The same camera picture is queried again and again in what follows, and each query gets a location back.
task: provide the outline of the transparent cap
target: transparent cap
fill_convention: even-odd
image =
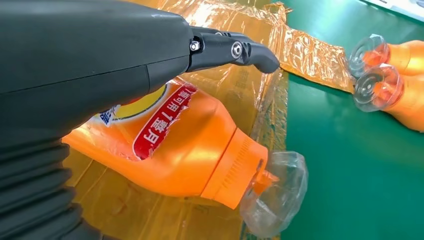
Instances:
[[[353,100],[364,112],[384,110],[402,95],[404,83],[394,66],[380,64],[370,68],[355,85]]]
[[[386,63],[390,50],[384,38],[377,34],[362,39],[350,54],[348,67],[350,73],[360,78],[371,67]]]
[[[253,179],[240,201],[240,214],[253,234],[271,238],[289,226],[301,207],[308,188],[305,158],[294,151],[271,153]]]

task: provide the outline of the orange plastic bottle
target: orange plastic bottle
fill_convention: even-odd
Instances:
[[[269,155],[219,100],[179,78],[94,116],[63,141],[151,191],[200,196],[232,209],[242,202],[242,216],[261,237],[287,227],[307,187],[301,155]],[[273,224],[262,225],[264,218]]]
[[[353,99],[364,112],[382,110],[406,127],[424,132],[424,74],[400,75],[394,66],[370,68],[355,86]]]
[[[405,76],[424,74],[424,41],[413,40],[396,45],[372,34],[361,40],[349,57],[349,70],[357,78],[380,64],[392,65]]]

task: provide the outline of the bolt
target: bolt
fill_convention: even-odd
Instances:
[[[242,55],[242,44],[239,41],[236,41],[232,44],[231,55],[233,58],[238,59]]]
[[[200,49],[200,42],[198,41],[191,41],[190,42],[190,51],[194,52]]]

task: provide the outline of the bottle label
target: bottle label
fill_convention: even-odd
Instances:
[[[188,83],[180,86],[151,116],[132,146],[134,154],[140,160],[150,157],[161,144],[181,111],[189,107],[190,99],[196,91],[197,89]]]

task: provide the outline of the green surface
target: green surface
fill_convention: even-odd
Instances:
[[[424,24],[354,0],[282,0],[288,25],[343,46],[372,33],[424,40]],[[290,75],[287,149],[305,156],[308,192],[282,240],[424,239],[424,133],[352,96]]]

